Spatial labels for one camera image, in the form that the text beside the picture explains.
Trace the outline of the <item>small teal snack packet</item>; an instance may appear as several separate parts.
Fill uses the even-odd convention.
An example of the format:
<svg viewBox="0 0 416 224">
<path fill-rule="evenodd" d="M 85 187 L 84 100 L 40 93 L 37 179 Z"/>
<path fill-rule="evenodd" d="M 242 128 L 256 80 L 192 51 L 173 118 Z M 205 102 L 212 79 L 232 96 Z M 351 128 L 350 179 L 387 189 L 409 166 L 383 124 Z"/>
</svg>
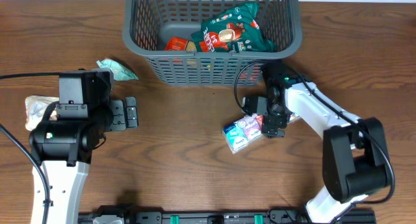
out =
<svg viewBox="0 0 416 224">
<path fill-rule="evenodd" d="M 110 69 L 116 81 L 138 80 L 135 73 L 115 60 L 105 58 L 104 60 L 98 60 L 96 64 L 101 69 Z"/>
</svg>

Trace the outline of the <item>Kleenex tissue multipack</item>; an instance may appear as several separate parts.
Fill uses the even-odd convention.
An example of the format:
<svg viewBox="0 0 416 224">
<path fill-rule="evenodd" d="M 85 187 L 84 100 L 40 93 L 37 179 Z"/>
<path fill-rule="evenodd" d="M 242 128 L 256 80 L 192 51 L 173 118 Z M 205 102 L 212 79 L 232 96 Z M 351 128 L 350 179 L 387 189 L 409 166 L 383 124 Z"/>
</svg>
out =
<svg viewBox="0 0 416 224">
<path fill-rule="evenodd" d="M 282 138 L 285 136 L 282 129 L 265 125 L 265 120 L 268 121 L 268 117 L 253 114 L 225 126 L 222 134 L 231 152 L 238 153 L 261 138 Z"/>
</svg>

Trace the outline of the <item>red spaghetti pasta packet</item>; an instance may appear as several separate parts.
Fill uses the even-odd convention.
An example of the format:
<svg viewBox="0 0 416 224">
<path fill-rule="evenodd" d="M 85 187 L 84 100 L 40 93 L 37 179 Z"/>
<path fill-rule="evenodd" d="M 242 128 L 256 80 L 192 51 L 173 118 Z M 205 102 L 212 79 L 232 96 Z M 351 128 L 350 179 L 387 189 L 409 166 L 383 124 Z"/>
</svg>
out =
<svg viewBox="0 0 416 224">
<path fill-rule="evenodd" d="M 196 52 L 195 43 L 191 40 L 186 40 L 183 38 L 172 37 L 168 44 L 166 45 L 165 51 L 186 51 L 186 52 Z"/>
</svg>

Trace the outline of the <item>beige paper bag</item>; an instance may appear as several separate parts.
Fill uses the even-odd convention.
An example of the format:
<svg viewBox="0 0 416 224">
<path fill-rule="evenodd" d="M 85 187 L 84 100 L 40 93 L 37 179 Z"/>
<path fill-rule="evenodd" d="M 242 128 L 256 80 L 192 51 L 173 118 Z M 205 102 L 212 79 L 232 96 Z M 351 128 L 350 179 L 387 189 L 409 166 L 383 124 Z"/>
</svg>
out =
<svg viewBox="0 0 416 224">
<path fill-rule="evenodd" d="M 26 124 L 25 128 L 28 131 L 32 131 L 36 128 L 37 124 L 42 120 L 44 112 L 49 104 L 59 101 L 58 97 L 48 97 L 41 95 L 31 95 L 25 99 L 26 108 Z"/>
</svg>

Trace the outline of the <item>green Nescafe coffee bag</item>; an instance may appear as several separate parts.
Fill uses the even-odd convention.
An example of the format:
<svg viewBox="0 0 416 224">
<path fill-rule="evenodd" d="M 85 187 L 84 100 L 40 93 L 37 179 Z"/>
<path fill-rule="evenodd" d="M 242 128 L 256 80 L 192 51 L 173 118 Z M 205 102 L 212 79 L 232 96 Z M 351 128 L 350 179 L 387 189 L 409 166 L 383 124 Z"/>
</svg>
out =
<svg viewBox="0 0 416 224">
<path fill-rule="evenodd" d="M 274 42 L 263 37 L 256 22 L 259 4 L 244 3 L 204 21 L 192 34 L 198 52 L 273 52 Z"/>
</svg>

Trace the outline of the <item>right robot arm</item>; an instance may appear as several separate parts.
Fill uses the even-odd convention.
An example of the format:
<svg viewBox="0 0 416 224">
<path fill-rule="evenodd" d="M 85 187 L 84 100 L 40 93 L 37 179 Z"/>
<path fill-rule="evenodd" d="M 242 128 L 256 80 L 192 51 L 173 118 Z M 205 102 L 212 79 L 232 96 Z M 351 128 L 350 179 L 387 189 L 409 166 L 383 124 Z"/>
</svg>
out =
<svg viewBox="0 0 416 224">
<path fill-rule="evenodd" d="M 326 97 L 282 61 L 262 65 L 269 116 L 297 114 L 322 138 L 324 187 L 305 205 L 312 223 L 336 223 L 360 204 L 392 198 L 396 180 L 383 125 L 362 119 Z"/>
</svg>

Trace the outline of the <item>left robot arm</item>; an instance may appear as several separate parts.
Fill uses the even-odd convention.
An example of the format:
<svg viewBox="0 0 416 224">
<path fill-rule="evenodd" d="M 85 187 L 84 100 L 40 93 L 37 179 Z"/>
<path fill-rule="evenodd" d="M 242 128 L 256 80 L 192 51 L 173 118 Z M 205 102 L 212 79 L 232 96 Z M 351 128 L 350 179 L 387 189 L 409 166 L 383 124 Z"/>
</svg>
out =
<svg viewBox="0 0 416 224">
<path fill-rule="evenodd" d="M 138 127 L 137 100 L 104 99 L 94 107 L 41 100 L 44 112 L 29 136 L 35 161 L 31 223 L 77 223 L 92 152 L 106 133 Z"/>
</svg>

